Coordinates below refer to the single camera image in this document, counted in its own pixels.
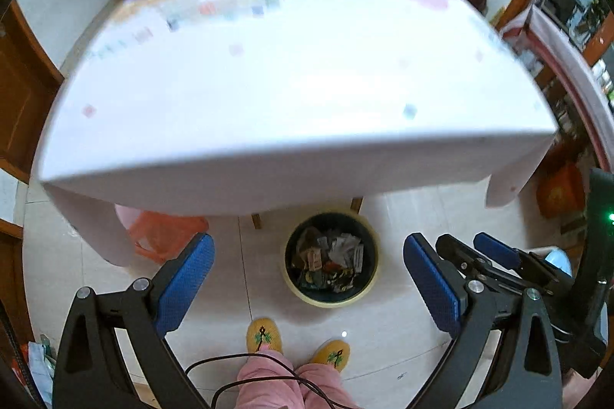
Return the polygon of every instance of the yellow slipper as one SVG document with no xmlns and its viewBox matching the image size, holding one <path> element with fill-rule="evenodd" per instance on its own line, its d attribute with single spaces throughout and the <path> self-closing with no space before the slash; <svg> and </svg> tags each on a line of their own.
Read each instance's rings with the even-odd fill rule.
<svg viewBox="0 0 614 409">
<path fill-rule="evenodd" d="M 284 353 L 281 348 L 279 329 L 271 319 L 266 317 L 252 321 L 248 327 L 246 340 L 250 354 L 260 350 L 275 350 L 280 354 Z"/>
<path fill-rule="evenodd" d="M 349 361 L 349 345 L 341 339 L 333 339 L 318 348 L 312 364 L 328 364 L 341 372 Z"/>
</svg>

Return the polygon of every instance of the white floor tile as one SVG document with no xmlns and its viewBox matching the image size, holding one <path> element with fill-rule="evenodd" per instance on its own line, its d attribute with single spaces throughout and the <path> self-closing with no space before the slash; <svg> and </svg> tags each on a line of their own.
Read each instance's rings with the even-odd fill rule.
<svg viewBox="0 0 614 409">
<path fill-rule="evenodd" d="M 288 289 L 280 272 L 281 247 L 292 230 L 318 207 L 261 214 L 263 230 L 241 219 L 241 240 L 253 317 L 277 322 L 284 352 L 295 364 L 309 361 L 326 340 L 347 331 L 357 346 L 343 371 L 353 378 L 389 367 L 444 343 L 402 263 L 403 241 L 392 240 L 383 196 L 366 199 L 361 213 L 381 236 L 380 275 L 373 289 L 357 303 L 325 310 L 302 302 Z"/>
<path fill-rule="evenodd" d="M 15 197 L 15 210 L 13 211 L 13 223 L 23 227 L 23 218 L 26 215 L 26 198 L 28 196 L 28 184 L 20 182 L 17 185 Z"/>
<path fill-rule="evenodd" d="M 97 294 L 124 291 L 139 277 L 153 277 L 160 265 L 138 257 L 132 267 L 116 267 L 105 261 L 86 242 L 83 244 L 83 278 Z"/>
<path fill-rule="evenodd" d="M 26 202 L 40 202 L 48 201 L 49 197 L 41 186 L 41 183 L 36 179 L 35 175 L 30 176 L 30 183 L 28 184 L 28 195 Z"/>
<path fill-rule="evenodd" d="M 0 219 L 13 222 L 19 181 L 0 169 Z"/>
<path fill-rule="evenodd" d="M 205 401 L 211 405 L 211 401 L 213 400 L 213 396 L 216 394 L 216 391 L 203 390 L 199 388 L 198 393 L 200 393 L 202 398 L 204 398 Z M 220 395 L 219 399 L 217 399 L 216 409 L 234 409 L 234 404 L 236 403 L 236 398 L 238 395 L 238 391 L 226 390 Z"/>
<path fill-rule="evenodd" d="M 420 232 L 434 246 L 437 238 L 449 231 L 437 187 L 389 192 L 385 198 L 392 236 L 401 247 L 412 233 Z"/>
<path fill-rule="evenodd" d="M 51 202 L 27 204 L 23 277 L 32 328 L 59 346 L 66 316 L 83 285 L 82 239 Z"/>
<path fill-rule="evenodd" d="M 402 409 L 409 405 L 431 376 L 445 348 L 440 346 L 375 373 L 347 379 L 344 386 L 359 407 Z"/>
<path fill-rule="evenodd" d="M 134 353 L 134 349 L 132 348 L 132 344 L 128 338 L 128 332 L 125 329 L 116 329 L 116 334 L 117 342 L 119 343 L 119 348 L 122 351 L 122 356 L 124 356 L 124 362 L 128 373 L 130 373 L 130 377 L 133 380 L 137 380 L 138 378 L 143 379 L 142 383 L 147 384 L 145 374 L 140 368 L 139 361 L 136 359 L 136 354 Z"/>
<path fill-rule="evenodd" d="M 520 249 L 561 244 L 560 222 L 546 220 L 538 211 L 535 180 L 514 201 L 501 208 L 484 206 L 487 187 L 488 180 L 483 180 L 437 188 L 450 234 L 468 245 L 472 245 L 475 234 L 480 232 Z"/>
<path fill-rule="evenodd" d="M 460 409 L 475 402 L 475 399 L 477 398 L 482 388 L 482 384 L 486 379 L 488 370 L 490 369 L 490 364 L 492 364 L 492 358 L 489 359 L 483 357 L 480 359 L 480 362 L 478 362 L 478 365 L 475 368 L 474 376 L 471 377 L 471 380 L 469 380 L 469 384 L 465 389 L 465 393 L 463 393 L 459 403 L 456 404 L 457 408 Z"/>
</svg>

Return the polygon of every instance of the trash bin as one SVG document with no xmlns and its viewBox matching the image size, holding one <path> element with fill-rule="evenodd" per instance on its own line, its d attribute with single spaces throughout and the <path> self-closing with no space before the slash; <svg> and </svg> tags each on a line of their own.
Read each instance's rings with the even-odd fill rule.
<svg viewBox="0 0 614 409">
<path fill-rule="evenodd" d="M 303 232 L 314 227 L 322 234 L 329 230 L 351 234 L 363 245 L 360 273 L 354 274 L 352 287 L 340 292 L 308 290 L 299 286 L 304 271 L 293 266 L 297 257 L 297 243 Z M 301 300 L 316 307 L 336 308 L 354 303 L 372 288 L 378 269 L 379 238 L 366 219 L 350 211 L 326 212 L 314 215 L 294 229 L 282 246 L 282 274 L 290 290 Z"/>
<path fill-rule="evenodd" d="M 566 164 L 537 186 L 537 205 L 547 219 L 583 211 L 585 202 L 582 175 L 574 163 Z"/>
</svg>

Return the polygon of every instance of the wire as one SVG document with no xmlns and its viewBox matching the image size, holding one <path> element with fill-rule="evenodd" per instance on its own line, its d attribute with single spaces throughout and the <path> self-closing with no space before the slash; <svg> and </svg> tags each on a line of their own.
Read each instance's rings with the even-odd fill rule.
<svg viewBox="0 0 614 409">
<path fill-rule="evenodd" d="M 206 364 L 208 362 L 223 361 L 225 359 L 237 359 L 237 358 L 241 358 L 241 357 L 264 357 L 264 358 L 270 359 L 271 361 L 276 362 L 281 367 L 283 367 L 286 371 L 288 371 L 290 374 L 292 374 L 292 376 L 270 376 L 270 377 L 265 377 L 265 378 L 244 379 L 242 381 L 236 381 L 234 383 L 228 383 L 228 384 L 222 386 L 213 395 L 213 399 L 211 400 L 211 409 L 216 409 L 217 399 L 219 398 L 219 396 L 224 391 L 228 390 L 229 388 L 233 388 L 235 386 L 239 386 L 239 385 L 247 384 L 247 383 L 252 383 L 252 382 L 256 382 L 256 381 L 266 381 L 266 380 L 272 380 L 272 379 L 294 379 L 294 380 L 298 381 L 299 383 L 305 385 L 309 390 L 311 390 L 312 392 L 317 394 L 319 397 L 323 398 L 331 409 L 335 409 L 333 406 L 340 407 L 341 409 L 355 409 L 354 407 L 348 407 L 347 405 L 339 404 L 338 402 L 332 401 L 330 398 L 327 397 L 327 395 L 322 391 L 322 389 L 318 385 L 316 385 L 314 382 L 310 381 L 309 379 L 302 378 L 301 376 L 298 376 L 292 369 L 290 369 L 283 362 L 281 362 L 278 359 L 275 359 L 273 357 L 267 356 L 265 354 L 258 354 L 258 353 L 254 353 L 254 354 L 233 354 L 233 355 L 229 355 L 229 356 L 220 356 L 220 357 L 213 357 L 213 358 L 209 358 L 209 359 L 204 359 L 202 361 L 195 362 L 194 364 L 191 364 L 190 366 L 188 366 L 188 368 L 185 370 L 185 374 L 188 375 L 190 373 L 190 371 L 192 371 L 195 367 L 198 367 L 200 365 Z"/>
<path fill-rule="evenodd" d="M 4 308 L 4 303 L 2 303 L 2 300 L 0 300 L 0 321 L 2 322 L 2 325 L 4 326 L 4 331 L 8 336 L 8 342 L 13 349 L 15 360 L 17 361 L 17 365 L 19 366 L 19 371 L 21 371 L 21 375 L 23 376 L 23 379 L 26 382 L 26 386 L 30 391 L 30 396 L 34 399 L 36 405 L 41 407 L 41 409 L 47 409 L 45 402 L 42 400 L 41 393 L 38 391 L 34 378 L 32 378 L 30 368 L 28 367 L 26 360 L 23 358 L 23 353 L 21 351 L 21 348 L 19 347 L 19 342 L 17 341 L 15 330 L 13 329 L 13 325 L 10 323 L 10 319 L 8 318 L 8 314 L 6 313 L 6 309 Z"/>
</svg>

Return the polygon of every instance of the wooden door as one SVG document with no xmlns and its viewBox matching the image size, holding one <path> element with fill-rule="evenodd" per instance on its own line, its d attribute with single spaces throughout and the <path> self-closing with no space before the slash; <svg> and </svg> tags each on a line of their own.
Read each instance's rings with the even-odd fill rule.
<svg viewBox="0 0 614 409">
<path fill-rule="evenodd" d="M 62 81 L 13 0 L 0 23 L 0 168 L 22 182 Z"/>
</svg>

